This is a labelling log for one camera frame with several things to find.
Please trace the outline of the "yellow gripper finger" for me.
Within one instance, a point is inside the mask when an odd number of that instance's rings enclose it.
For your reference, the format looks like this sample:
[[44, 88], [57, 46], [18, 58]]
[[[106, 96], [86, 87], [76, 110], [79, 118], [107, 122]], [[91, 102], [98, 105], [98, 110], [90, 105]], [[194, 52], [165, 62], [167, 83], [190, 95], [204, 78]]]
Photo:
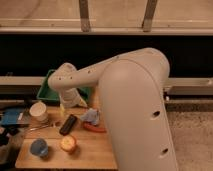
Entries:
[[60, 104], [60, 114], [62, 117], [65, 115], [65, 108], [64, 108], [63, 104]]

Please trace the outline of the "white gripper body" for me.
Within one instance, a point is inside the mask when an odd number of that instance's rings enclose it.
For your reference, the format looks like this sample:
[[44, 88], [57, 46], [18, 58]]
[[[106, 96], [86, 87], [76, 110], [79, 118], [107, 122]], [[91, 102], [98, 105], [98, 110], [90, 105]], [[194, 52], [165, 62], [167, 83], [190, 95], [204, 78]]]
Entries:
[[76, 88], [65, 90], [59, 93], [60, 102], [65, 108], [72, 108], [75, 106], [87, 107], [87, 103], [80, 96]]

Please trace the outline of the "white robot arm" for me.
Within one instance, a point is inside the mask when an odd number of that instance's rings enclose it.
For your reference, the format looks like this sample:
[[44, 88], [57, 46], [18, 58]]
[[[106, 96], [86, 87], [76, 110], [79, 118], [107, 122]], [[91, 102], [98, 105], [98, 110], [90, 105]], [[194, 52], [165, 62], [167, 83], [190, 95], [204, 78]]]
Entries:
[[163, 99], [166, 56], [143, 48], [69, 71], [57, 69], [51, 89], [98, 87], [100, 109], [119, 171], [178, 171]]

